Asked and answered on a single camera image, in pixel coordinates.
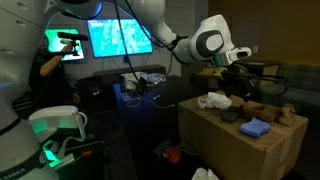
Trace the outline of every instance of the blue cloth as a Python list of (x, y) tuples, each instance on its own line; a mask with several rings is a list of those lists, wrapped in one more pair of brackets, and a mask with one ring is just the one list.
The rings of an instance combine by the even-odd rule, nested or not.
[(269, 130), (270, 124), (262, 122), (257, 118), (252, 118), (250, 122), (243, 123), (240, 126), (240, 132), (253, 138), (258, 138)]

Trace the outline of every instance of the sofa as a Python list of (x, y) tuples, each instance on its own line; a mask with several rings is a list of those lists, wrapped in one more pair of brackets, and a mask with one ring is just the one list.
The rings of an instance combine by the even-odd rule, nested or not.
[(295, 170), (307, 179), (319, 179), (320, 172), (320, 66), (283, 63), (277, 75), (287, 80), (287, 92), (281, 83), (261, 87), (262, 103), (282, 106), (292, 103), (296, 113), (309, 119)]

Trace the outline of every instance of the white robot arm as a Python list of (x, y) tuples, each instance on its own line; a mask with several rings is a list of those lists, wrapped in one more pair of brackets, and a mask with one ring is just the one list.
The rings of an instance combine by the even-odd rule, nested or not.
[[(103, 3), (115, 3), (137, 18), (181, 63), (209, 60), (218, 54), (224, 65), (228, 65), (251, 55), (249, 48), (234, 48), (228, 26), (220, 15), (204, 20), (190, 37), (178, 36), (164, 21), (165, 0), (2, 0), (0, 179), (58, 179), (48, 165), (43, 165), (44, 155), (32, 127), (18, 119), (12, 102), (28, 89), (33, 56), (53, 15), (62, 12), (92, 19), (99, 15)], [(34, 159), (39, 166), (24, 166)]]

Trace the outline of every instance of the monitor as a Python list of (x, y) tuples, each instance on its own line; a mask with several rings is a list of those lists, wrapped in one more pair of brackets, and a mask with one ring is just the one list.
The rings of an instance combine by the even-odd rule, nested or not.
[[(65, 28), (65, 29), (46, 29), (45, 34), (49, 39), (49, 51), (51, 52), (60, 52), (65, 44), (62, 44), (60, 40), (62, 38), (58, 37), (58, 32), (78, 34), (78, 30), (75, 28)], [(81, 60), (84, 59), (83, 49), (80, 40), (76, 41), (78, 46), (76, 46), (76, 50), (78, 51), (79, 56), (74, 55), (65, 55), (62, 58), (62, 61), (73, 61), (73, 60)]]
[[(152, 53), (152, 44), (135, 19), (121, 19), (128, 54)], [(117, 19), (88, 20), (95, 58), (125, 55)]]

